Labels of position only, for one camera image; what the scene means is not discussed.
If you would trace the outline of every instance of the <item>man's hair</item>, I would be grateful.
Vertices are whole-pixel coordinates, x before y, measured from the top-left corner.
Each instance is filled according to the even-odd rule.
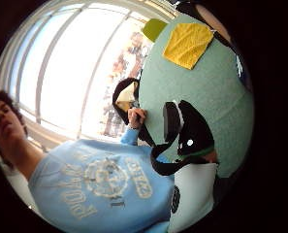
[[[27,137],[28,132],[27,132],[27,127],[25,125],[25,121],[23,119],[23,115],[19,112],[18,107],[14,105],[13,99],[4,90],[0,90],[0,101],[3,101],[5,104],[7,104],[11,108],[12,112],[17,116],[19,122],[23,126],[25,135]],[[0,155],[1,155],[1,158],[5,164],[7,164],[11,168],[14,168],[13,164],[11,164],[8,160],[4,159],[2,154],[0,154]]]

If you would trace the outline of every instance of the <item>person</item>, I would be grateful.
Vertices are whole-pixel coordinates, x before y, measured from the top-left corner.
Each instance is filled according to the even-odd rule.
[[[28,180],[41,215],[63,231],[153,232],[170,219],[174,178],[155,172],[151,147],[137,144],[146,116],[128,111],[120,144],[79,139],[44,154],[29,143],[22,115],[1,90],[0,156]]]

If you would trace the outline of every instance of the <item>bright window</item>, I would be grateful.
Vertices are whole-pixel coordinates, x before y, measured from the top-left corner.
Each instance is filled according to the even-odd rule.
[[[112,94],[118,82],[141,72],[152,46],[141,32],[149,18],[100,3],[49,11],[17,50],[11,95],[46,130],[117,141],[125,124],[113,110]]]

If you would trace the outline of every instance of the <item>green fabric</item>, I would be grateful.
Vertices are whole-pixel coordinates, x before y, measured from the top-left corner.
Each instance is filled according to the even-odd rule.
[[[156,38],[166,25],[166,22],[157,18],[152,18],[144,25],[143,33],[149,40],[155,42]]]
[[[218,176],[229,177],[241,165],[252,134],[253,98],[241,84],[236,55],[212,39],[193,70],[186,70],[162,57],[171,31],[181,22],[200,22],[180,14],[158,36],[148,55],[141,78],[139,100],[146,109],[145,125],[156,144],[164,143],[163,106],[185,100],[207,120],[218,154]],[[178,137],[165,155],[172,161]]]

